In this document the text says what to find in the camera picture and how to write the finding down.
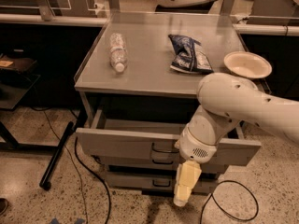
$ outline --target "black partition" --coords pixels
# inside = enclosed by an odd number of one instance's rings
[[[0,23],[0,52],[22,49],[23,56],[38,62],[34,73],[40,79],[21,105],[79,106],[73,78],[100,31],[100,27]]]
[[[242,35],[250,52],[271,63],[272,74],[266,78],[278,97],[299,100],[299,37],[285,35]]]

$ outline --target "drawer handle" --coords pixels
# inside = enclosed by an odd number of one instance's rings
[[[155,163],[155,164],[161,164],[161,165],[171,165],[171,164],[174,163],[173,161],[163,162],[163,161],[155,161],[155,160],[152,160],[152,162]]]
[[[170,181],[168,180],[168,184],[165,184],[165,185],[161,185],[161,184],[155,184],[155,180],[152,180],[152,186],[154,187],[159,187],[159,188],[168,188],[170,187]]]
[[[179,153],[178,149],[172,149],[172,150],[157,149],[155,148],[155,143],[151,144],[151,149],[157,153]]]

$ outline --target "bowl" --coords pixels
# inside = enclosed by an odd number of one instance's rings
[[[249,79],[264,78],[272,72],[272,66],[266,59],[245,51],[227,54],[224,64],[232,73]]]

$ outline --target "bottle cap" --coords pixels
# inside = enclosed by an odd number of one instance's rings
[[[119,73],[124,71],[124,65],[123,65],[123,63],[116,63],[114,68]]]

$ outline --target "gray tabletop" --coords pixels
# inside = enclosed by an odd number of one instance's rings
[[[128,67],[116,74],[109,63],[109,38],[124,34]],[[78,77],[77,91],[194,98],[203,75],[170,69],[175,52],[168,35],[187,35],[202,42],[215,72],[229,72],[226,54],[244,50],[226,16],[191,14],[115,14]]]

